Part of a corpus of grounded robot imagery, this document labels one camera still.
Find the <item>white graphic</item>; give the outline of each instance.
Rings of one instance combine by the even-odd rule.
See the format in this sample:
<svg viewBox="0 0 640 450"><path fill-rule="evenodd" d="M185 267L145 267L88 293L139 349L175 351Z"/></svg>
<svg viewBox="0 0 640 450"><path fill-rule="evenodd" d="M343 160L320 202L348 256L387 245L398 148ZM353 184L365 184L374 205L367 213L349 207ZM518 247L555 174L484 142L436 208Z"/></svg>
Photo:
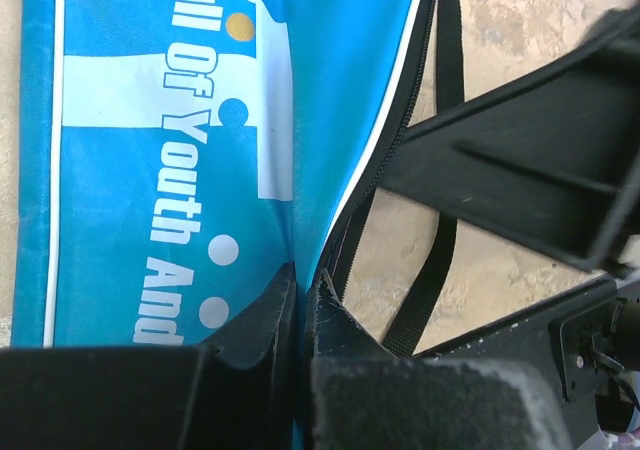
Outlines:
<svg viewBox="0 0 640 450"><path fill-rule="evenodd" d="M266 110L265 131L258 129L258 196L291 200L293 166L293 83L286 23L273 20L262 0L256 5L256 61Z"/></svg>
<svg viewBox="0 0 640 450"><path fill-rule="evenodd" d="M209 258L216 265L231 265L238 259L239 253L238 242L229 235L218 235L209 243Z"/></svg>
<svg viewBox="0 0 640 450"><path fill-rule="evenodd" d="M207 298L198 312L200 323L214 330L220 328L229 318L229 305L220 297Z"/></svg>
<svg viewBox="0 0 640 450"><path fill-rule="evenodd" d="M209 125L216 127L221 126L220 104L239 99L249 113L245 125L257 129L258 198L291 200L293 97L287 26L274 21L262 0L248 1L256 5L256 58L218 54L211 72L175 72L164 54L65 56L63 126L159 128L163 115L211 110Z"/></svg>

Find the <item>black zipper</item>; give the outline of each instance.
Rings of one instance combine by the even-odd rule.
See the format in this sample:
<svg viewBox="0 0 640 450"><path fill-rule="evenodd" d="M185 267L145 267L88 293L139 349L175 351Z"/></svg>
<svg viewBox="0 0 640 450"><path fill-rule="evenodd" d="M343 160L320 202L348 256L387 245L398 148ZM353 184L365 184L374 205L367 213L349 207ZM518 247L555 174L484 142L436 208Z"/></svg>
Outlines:
<svg viewBox="0 0 640 450"><path fill-rule="evenodd" d="M314 281L317 280L319 272L323 268L329 267L329 273L340 300L344 297L346 285L351 275L356 250L362 238L377 183L387 163L402 142L418 100L435 9L436 0L420 1L398 89L389 109L389 116L360 181L327 239L316 268ZM413 82L410 81L412 75L414 76ZM402 115L398 124L395 114L400 111Z"/></svg>

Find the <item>blue fabric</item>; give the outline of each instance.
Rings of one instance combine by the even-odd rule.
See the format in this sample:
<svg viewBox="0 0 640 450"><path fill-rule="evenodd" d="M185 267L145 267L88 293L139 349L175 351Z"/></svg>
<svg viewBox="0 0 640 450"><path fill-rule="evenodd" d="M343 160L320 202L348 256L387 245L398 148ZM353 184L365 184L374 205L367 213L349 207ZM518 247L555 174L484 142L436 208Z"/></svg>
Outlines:
<svg viewBox="0 0 640 450"><path fill-rule="evenodd" d="M24 0L12 343L43 341L55 0ZM55 345L186 344L308 289L411 0L66 0Z"/></svg>

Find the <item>black nylon strap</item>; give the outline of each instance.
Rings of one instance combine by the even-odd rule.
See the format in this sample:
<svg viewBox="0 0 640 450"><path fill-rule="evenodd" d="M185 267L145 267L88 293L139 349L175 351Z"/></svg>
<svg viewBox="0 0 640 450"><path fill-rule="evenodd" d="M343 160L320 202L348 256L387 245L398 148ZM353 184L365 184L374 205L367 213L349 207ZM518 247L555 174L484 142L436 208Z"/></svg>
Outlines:
<svg viewBox="0 0 640 450"><path fill-rule="evenodd" d="M358 245L360 244L362 232L364 232L364 226L367 223L375 194L376 192L371 192L356 211L353 212L349 223L347 223L347 229L336 242L331 252L332 257L327 269L331 275L337 297L341 302L344 301L344 294L347 290L347 282L351 274L353 260L355 259L355 254L358 250ZM351 257L340 258L342 255L350 255Z"/></svg>
<svg viewBox="0 0 640 450"><path fill-rule="evenodd" d="M436 108L439 113L463 102L460 0L438 0ZM382 345L399 357L413 355L427 326L451 267L456 229L456 219L440 214L431 252L382 340Z"/></svg>

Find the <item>white piping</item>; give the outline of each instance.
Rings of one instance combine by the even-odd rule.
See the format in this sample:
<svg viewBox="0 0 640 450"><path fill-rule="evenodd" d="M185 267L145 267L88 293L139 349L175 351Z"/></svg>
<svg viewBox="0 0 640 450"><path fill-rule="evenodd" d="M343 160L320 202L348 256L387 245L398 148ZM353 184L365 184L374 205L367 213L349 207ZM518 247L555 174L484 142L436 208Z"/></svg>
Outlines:
<svg viewBox="0 0 640 450"><path fill-rule="evenodd" d="M409 6L409 12L407 13L407 19L405 20L404 29L402 30L402 36L400 38L400 44L398 45L398 53L396 54L396 61L393 65L393 69L391 70L391 77L389 78L389 84L387 86L387 90L382 99L382 104L380 105L380 111L378 112L378 116L376 117L376 121L373 124L373 129L371 130L371 135L369 135L369 140L362 151L362 155L360 156L360 160L356 165L356 168L351 175L351 179L347 184L347 187L342 194L342 198L340 199L340 203L338 204L338 208L336 212L333 214L333 221L331 222L331 227L329 227L329 231L325 236L325 243L327 238L329 238L329 234L333 229L333 226L336 223L336 220L342 213L344 206L347 204L347 200L353 193L353 190L356 187L356 184L362 177L362 173L364 172L367 163L371 159L371 155L373 154L373 150L380 139L380 134L382 133L382 128L387 120L389 115L389 109L391 108L391 102L393 101L393 97L395 96L396 90L398 88L398 82L400 81L400 74L402 73L402 67L404 66L404 61L407 58L407 51L409 49L409 40L411 40L411 33L413 31L413 26L416 21L416 15L418 13L418 7L420 5L420 0L411 0L411 5Z"/></svg>
<svg viewBox="0 0 640 450"><path fill-rule="evenodd" d="M43 347L52 347L58 296L60 256L60 147L62 139L62 79L64 70L64 4L55 0L53 30L53 105L51 118L51 168L49 188L49 268L44 307Z"/></svg>

